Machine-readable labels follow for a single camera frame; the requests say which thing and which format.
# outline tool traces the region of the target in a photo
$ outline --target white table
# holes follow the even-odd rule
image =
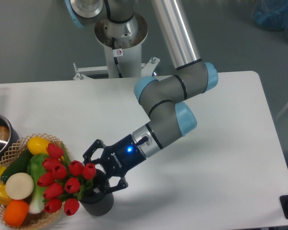
[[[74,159],[96,138],[112,145],[148,122],[133,95],[138,79],[0,85],[0,114],[24,137],[48,133]],[[279,197],[288,170],[259,76],[220,73],[213,90],[186,101],[198,127],[126,175],[113,209],[84,208],[47,229],[229,230],[288,225]]]

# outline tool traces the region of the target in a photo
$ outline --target blue plastic bag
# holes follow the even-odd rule
[[[257,0],[252,18],[265,30],[282,30],[288,21],[288,0]]]

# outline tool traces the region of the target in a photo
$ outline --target black vase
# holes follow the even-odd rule
[[[98,181],[102,179],[104,173],[101,170],[96,171],[96,176],[93,179],[94,184],[98,184]],[[93,216],[102,216],[108,213],[113,207],[114,197],[112,193],[105,194],[97,188],[91,192],[85,194],[80,203],[86,209],[86,211]]]

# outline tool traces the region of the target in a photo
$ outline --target wicker basket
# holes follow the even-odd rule
[[[33,134],[32,136],[27,136],[26,138],[22,138],[22,139],[18,140],[16,143],[14,143],[12,146],[9,147],[9,149],[4,153],[4,156],[2,156],[2,159],[0,161],[1,165],[2,166],[9,166],[14,160],[16,160],[17,157],[19,156],[19,154],[27,148],[27,142],[32,137],[42,137],[42,138],[48,139],[49,141],[51,141],[52,143],[54,143],[58,146],[61,146],[61,143],[62,143],[62,141],[60,141],[58,138],[53,137],[52,135],[48,135],[48,134]],[[15,227],[12,227],[12,228],[13,229],[22,229],[22,230],[39,229],[43,226],[46,226],[50,222],[52,222],[60,214],[61,210],[62,210],[62,208],[55,213],[46,213],[46,212],[42,211],[39,214],[28,214],[21,226],[19,226],[17,228],[15,228]],[[4,211],[5,211],[5,207],[2,204],[0,204],[1,223],[4,224],[6,227],[10,227],[3,220]]]

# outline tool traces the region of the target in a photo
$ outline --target red tulip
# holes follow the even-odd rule
[[[59,146],[49,143],[48,147],[46,147],[49,156],[53,159],[59,159],[63,156],[64,151]]]
[[[62,195],[64,192],[64,188],[62,185],[59,183],[55,182],[52,185],[50,185],[43,194],[43,197],[48,200],[48,199],[53,199],[56,198],[60,195]]]
[[[69,164],[69,171],[73,176],[80,176],[82,174],[84,166],[79,161],[72,161]]]
[[[58,159],[46,158],[43,161],[43,168],[47,171],[52,171],[52,169],[57,166],[61,165],[62,163]]]
[[[62,207],[62,201],[60,199],[49,200],[44,207],[44,211],[48,213],[53,213],[58,211]]]
[[[52,175],[54,179],[63,180],[67,176],[66,168],[61,164],[52,169]]]
[[[87,179],[91,180],[96,175],[96,168],[95,165],[92,163],[88,163],[85,165],[82,171],[82,176]]]
[[[64,204],[64,212],[67,216],[71,216],[78,211],[79,207],[79,201],[74,198],[70,198]]]
[[[79,192],[81,187],[80,182],[78,181],[77,178],[70,178],[65,184],[65,191],[68,193],[77,193]]]
[[[52,176],[52,172],[45,173],[37,181],[37,185],[40,187],[47,187],[53,183],[54,183],[54,178]]]

